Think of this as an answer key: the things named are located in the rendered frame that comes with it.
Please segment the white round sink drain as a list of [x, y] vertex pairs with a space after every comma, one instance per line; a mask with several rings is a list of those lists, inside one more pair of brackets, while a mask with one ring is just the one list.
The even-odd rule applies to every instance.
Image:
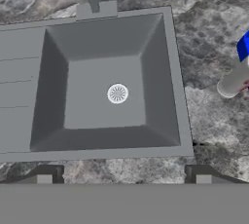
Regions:
[[128, 89], [123, 84], [114, 84], [108, 89], [107, 98], [113, 104], [122, 104], [128, 98]]

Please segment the grey kitchen sink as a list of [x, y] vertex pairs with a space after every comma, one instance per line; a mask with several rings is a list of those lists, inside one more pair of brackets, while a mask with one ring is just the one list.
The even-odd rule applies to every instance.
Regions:
[[0, 25], [0, 162], [193, 153], [170, 7]]

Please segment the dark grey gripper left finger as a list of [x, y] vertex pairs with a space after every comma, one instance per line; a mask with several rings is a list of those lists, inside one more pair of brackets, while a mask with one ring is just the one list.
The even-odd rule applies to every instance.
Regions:
[[26, 175], [9, 177], [0, 180], [0, 184], [32, 183], [32, 184], [63, 184], [63, 165], [40, 165]]

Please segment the white bottle with blue label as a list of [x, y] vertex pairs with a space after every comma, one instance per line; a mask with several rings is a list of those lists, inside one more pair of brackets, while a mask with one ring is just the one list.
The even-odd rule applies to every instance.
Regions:
[[217, 84], [217, 91], [224, 98], [233, 98], [249, 88], [249, 30], [237, 42], [236, 50], [238, 62]]

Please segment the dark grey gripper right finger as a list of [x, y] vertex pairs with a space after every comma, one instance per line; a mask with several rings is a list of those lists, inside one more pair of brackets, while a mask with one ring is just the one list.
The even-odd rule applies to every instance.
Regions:
[[246, 181], [228, 175], [223, 175], [219, 171], [208, 165], [187, 165], [185, 166], [185, 173], [185, 182], [189, 184], [246, 184]]

